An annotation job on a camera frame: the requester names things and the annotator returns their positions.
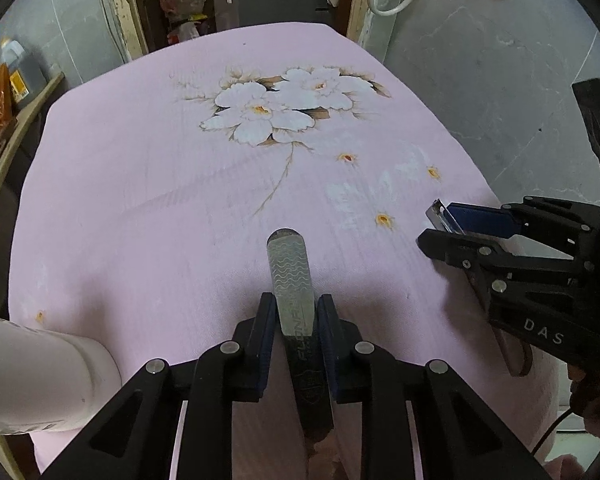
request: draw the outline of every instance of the pink tablecloth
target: pink tablecloth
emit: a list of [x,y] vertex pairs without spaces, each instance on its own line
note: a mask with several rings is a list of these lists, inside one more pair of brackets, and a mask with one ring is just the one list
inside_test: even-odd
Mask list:
[[[62,97],[27,177],[11,319],[94,338],[123,380],[227,339],[270,290],[266,240],[306,241],[318,294],[396,357],[448,361],[529,445],[554,418],[554,360],[509,376],[462,272],[415,239],[444,202],[497,204],[462,147],[369,54],[322,25],[242,28],[172,46]],[[284,357],[238,405],[234,476],[304,476]],[[355,406],[336,412],[351,478]],[[42,466],[70,434],[34,434]]]

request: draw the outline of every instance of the plastic bag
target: plastic bag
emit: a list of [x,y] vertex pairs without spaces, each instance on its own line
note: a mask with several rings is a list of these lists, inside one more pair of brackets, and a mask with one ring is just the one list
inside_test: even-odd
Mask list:
[[13,118],[13,107],[11,101],[11,82],[9,81],[9,69],[7,65],[0,65],[0,132],[9,124]]

